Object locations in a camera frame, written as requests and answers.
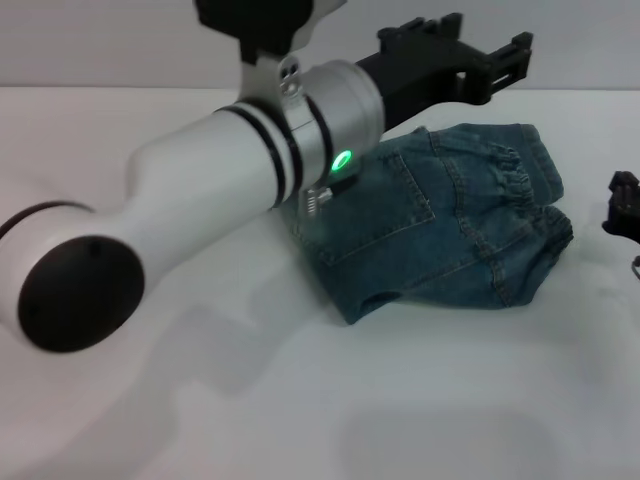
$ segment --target back pocket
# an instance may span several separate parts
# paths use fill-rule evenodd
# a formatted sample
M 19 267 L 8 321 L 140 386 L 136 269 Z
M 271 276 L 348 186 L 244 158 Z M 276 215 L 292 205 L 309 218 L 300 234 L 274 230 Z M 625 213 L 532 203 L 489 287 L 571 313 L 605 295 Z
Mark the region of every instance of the back pocket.
M 435 219 L 400 152 L 362 159 L 358 183 L 327 202 L 315 218 L 297 215 L 297 199 L 282 208 L 292 234 L 328 266 Z

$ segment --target folded denim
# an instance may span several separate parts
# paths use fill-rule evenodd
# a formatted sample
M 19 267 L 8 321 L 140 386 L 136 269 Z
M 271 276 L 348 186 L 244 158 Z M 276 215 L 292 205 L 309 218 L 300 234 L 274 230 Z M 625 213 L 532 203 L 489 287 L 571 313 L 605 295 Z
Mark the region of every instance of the folded denim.
M 358 183 L 315 218 L 283 217 L 349 324 L 418 300 L 529 304 L 573 239 L 562 179 L 530 125 L 418 129 L 362 159 Z

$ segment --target black end cap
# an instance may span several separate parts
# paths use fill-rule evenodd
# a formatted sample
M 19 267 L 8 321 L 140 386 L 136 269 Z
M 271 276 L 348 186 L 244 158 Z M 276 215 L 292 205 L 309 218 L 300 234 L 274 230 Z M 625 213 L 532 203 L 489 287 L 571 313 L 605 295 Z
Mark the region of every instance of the black end cap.
M 33 267 L 20 292 L 18 318 L 37 347 L 75 352 L 115 332 L 143 293 L 142 263 L 133 250 L 114 239 L 81 237 Z

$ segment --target black ring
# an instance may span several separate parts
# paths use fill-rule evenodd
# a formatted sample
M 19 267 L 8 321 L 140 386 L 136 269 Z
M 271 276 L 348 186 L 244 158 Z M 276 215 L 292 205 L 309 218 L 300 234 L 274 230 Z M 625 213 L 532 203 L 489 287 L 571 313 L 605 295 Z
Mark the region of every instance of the black ring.
M 55 207 L 76 207 L 76 208 L 81 208 L 82 210 L 87 210 L 88 212 L 93 211 L 89 207 L 76 202 L 57 201 L 57 202 L 39 203 L 38 205 L 33 205 L 32 207 L 25 208 L 24 210 L 22 210 L 19 213 L 16 213 L 13 217 L 11 217 L 9 220 L 4 222 L 4 224 L 0 226 L 0 238 L 4 237 L 7 233 L 9 233 L 9 231 L 13 227 L 18 225 L 25 218 L 30 217 L 34 213 L 41 212 L 42 210 L 48 210 L 49 208 L 55 208 Z
M 322 172 L 322 178 L 320 179 L 320 183 L 324 184 L 329 178 L 329 174 L 331 173 L 331 164 L 333 163 L 333 159 L 335 156 L 335 152 L 333 151 L 333 139 L 331 138 L 331 131 L 329 130 L 329 126 L 327 122 L 324 121 L 324 117 L 322 116 L 322 112 L 318 108 L 316 102 L 313 101 L 311 97 L 307 95 L 307 104 L 309 105 L 309 110 L 311 110 L 311 114 L 316 119 L 316 123 L 318 127 L 320 127 L 320 133 L 322 134 L 322 142 L 324 143 L 324 156 L 325 156 L 325 165 L 324 171 Z
M 277 115 L 269 105 L 262 102 L 261 100 L 256 99 L 245 99 L 242 100 L 243 103 L 247 103 L 252 107 L 257 108 L 262 113 L 267 115 L 269 119 L 275 123 L 278 127 L 282 136 L 287 141 L 287 145 L 289 146 L 289 151 L 291 152 L 291 161 L 293 163 L 293 190 L 291 191 L 291 196 L 296 195 L 300 191 L 300 187 L 302 186 L 302 173 L 304 171 L 304 166 L 302 164 L 302 155 L 300 155 L 300 147 L 298 146 L 298 142 L 293 138 L 293 134 L 289 129 L 289 125 L 287 122 Z
M 258 132 L 260 138 L 262 138 L 262 141 L 264 142 L 267 150 L 269 150 L 269 154 L 271 155 L 271 161 L 273 162 L 273 167 L 276 171 L 276 178 L 278 179 L 278 193 L 276 196 L 276 203 L 273 205 L 273 208 L 279 207 L 282 203 L 282 200 L 284 199 L 284 188 L 286 179 L 284 175 L 284 167 L 282 166 L 282 157 L 280 156 L 278 147 L 276 147 L 276 144 L 271 138 L 271 135 L 269 135 L 267 128 L 251 113 L 236 105 L 229 105 L 228 107 L 223 107 L 218 111 L 231 112 L 235 113 L 239 117 L 242 117 L 255 129 L 256 132 Z

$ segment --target black bracket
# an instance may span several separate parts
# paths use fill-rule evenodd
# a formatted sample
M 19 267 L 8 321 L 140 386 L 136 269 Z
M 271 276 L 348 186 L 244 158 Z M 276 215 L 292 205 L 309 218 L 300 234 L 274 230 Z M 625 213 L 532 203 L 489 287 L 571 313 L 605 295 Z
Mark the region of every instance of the black bracket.
M 611 234 L 640 244 L 640 181 L 630 172 L 617 172 L 609 185 L 609 219 L 602 227 Z M 640 257 L 632 265 L 640 279 Z
M 484 105 L 526 78 L 531 33 L 487 55 L 460 42 L 462 19 L 459 13 L 440 21 L 417 18 L 378 32 L 380 52 L 358 65 L 384 98 L 387 130 L 438 103 Z

